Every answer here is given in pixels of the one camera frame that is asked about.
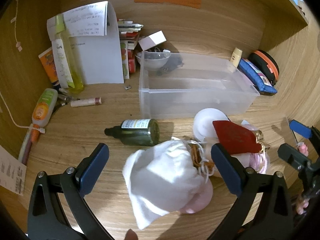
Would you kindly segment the person's right hand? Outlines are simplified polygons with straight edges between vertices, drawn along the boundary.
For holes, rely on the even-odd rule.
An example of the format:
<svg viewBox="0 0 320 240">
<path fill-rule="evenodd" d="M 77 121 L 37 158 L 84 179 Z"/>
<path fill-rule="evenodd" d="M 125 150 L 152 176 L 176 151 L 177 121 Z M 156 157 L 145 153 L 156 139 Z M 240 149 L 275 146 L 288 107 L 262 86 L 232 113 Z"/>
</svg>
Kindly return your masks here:
<svg viewBox="0 0 320 240">
<path fill-rule="evenodd" d="M 308 155 L 309 155 L 308 147 L 306 146 L 306 144 L 304 142 L 299 142 L 297 144 L 297 149 L 299 150 L 300 153 L 302 153 L 303 155 L 308 157 Z M 307 208 L 308 205 L 309 205 L 309 200 L 303 198 L 302 195 L 300 194 L 296 200 L 296 212 L 299 215 L 302 215 L 305 211 L 305 208 Z"/>
</svg>

